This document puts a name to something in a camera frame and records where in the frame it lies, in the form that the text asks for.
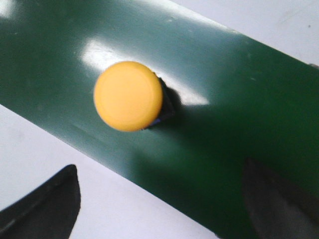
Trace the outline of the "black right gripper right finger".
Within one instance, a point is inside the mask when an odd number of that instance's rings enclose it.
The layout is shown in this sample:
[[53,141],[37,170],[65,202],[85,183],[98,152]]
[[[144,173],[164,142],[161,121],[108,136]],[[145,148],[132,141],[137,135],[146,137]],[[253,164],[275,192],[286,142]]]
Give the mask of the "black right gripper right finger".
[[262,163],[248,158],[243,197],[260,239],[317,239],[319,199]]

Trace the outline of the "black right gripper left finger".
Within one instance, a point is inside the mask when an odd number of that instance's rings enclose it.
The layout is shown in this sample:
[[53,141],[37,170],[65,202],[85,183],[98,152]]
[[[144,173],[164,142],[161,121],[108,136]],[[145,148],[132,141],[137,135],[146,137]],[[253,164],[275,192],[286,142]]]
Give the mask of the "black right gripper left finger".
[[80,211],[77,168],[62,168],[0,212],[2,239],[67,239]]

